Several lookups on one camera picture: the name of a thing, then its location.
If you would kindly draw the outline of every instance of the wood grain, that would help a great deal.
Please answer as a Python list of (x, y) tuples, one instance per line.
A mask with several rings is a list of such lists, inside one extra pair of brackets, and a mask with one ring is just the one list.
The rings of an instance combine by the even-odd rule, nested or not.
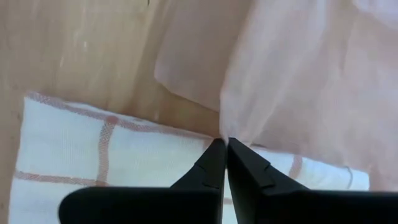
[(0, 0), (0, 223), (28, 90), (218, 135), (218, 113), (154, 80), (167, 7), (172, 2)]

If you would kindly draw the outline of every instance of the white cloth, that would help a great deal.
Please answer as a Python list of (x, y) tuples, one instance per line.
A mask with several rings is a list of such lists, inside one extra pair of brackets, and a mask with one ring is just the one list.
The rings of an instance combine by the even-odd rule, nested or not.
[[(25, 98), (9, 223), (59, 223), (62, 199), (87, 186), (169, 187), (211, 141), (201, 134), (30, 93)], [(369, 188), (368, 175), (360, 171), (254, 150), (313, 189)], [(223, 223), (234, 223), (227, 179)]]

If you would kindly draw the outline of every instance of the pink cloth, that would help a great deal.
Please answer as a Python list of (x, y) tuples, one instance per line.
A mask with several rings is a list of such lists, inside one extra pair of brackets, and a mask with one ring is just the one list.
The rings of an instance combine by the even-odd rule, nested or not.
[(398, 190), (398, 3), (184, 0), (155, 77), (248, 144), (365, 170)]

